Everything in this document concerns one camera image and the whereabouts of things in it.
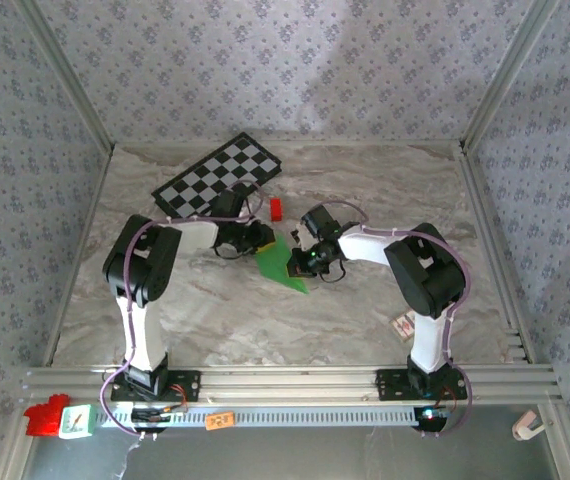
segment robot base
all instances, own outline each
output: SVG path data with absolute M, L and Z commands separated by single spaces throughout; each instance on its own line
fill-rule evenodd
M 376 371 L 378 399 L 393 400 L 465 400 L 467 389 L 463 376 L 449 365 L 426 374 L 411 358 L 407 368 L 383 368 Z
M 114 379 L 110 399 L 113 402 L 168 402 L 180 403 L 182 396 L 169 388 L 180 385 L 187 402 L 197 402 L 201 388 L 201 372 L 198 370 L 169 370 L 167 354 L 154 371 L 142 371 L 130 366 Z

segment marble surface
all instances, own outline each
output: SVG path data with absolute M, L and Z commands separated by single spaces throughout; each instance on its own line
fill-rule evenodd
M 282 199 L 288 233 L 319 201 L 345 199 L 370 215 L 372 227 L 436 225 L 469 263 L 473 287 L 453 327 L 460 362 L 501 363 L 506 337 L 498 300 L 479 246 L 456 163 L 409 146 L 268 147 L 283 172 L 265 190 Z M 119 363 L 124 336 L 102 264 L 127 218 L 162 218 L 150 192 L 211 147 L 117 147 L 105 179 L 67 309 L 54 364 Z M 358 215 L 330 207 L 344 222 Z M 268 208 L 258 215 L 269 219 Z M 294 241 L 287 235 L 291 246 Z M 388 267 L 346 264 L 336 284 L 306 280 L 303 295 L 260 276 L 252 257 L 235 261 L 204 250 L 177 258 L 162 297 L 161 320 L 173 365 L 402 364 L 411 348 L 390 321 L 407 310 Z

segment black and white checkerboard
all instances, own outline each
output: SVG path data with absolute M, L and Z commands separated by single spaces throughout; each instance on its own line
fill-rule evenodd
M 211 210 L 212 201 L 234 182 L 251 180 L 263 185 L 280 171 L 278 158 L 241 133 L 152 192 L 152 196 L 170 217 L 205 215 Z M 234 190 L 249 195 L 256 187 L 239 184 Z

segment red object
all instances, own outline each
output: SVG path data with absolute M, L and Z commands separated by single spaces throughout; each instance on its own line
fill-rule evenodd
M 283 220 L 283 207 L 280 198 L 272 198 L 269 201 L 270 210 L 272 212 L 272 222 L 280 222 Z
M 57 437 L 63 409 L 69 406 L 69 402 L 69 395 L 57 394 L 49 397 L 47 403 L 29 407 L 23 414 L 29 418 L 26 434 L 32 437 Z

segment blue floral wallpaper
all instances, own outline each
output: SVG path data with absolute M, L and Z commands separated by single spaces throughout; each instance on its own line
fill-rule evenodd
M 570 410 L 570 1 L 545 27 L 476 161 L 539 360 L 554 365 Z
M 451 139 L 531 0 L 39 0 L 123 141 Z
M 104 156 L 0 0 L 0 439 L 17 368 L 40 365 Z

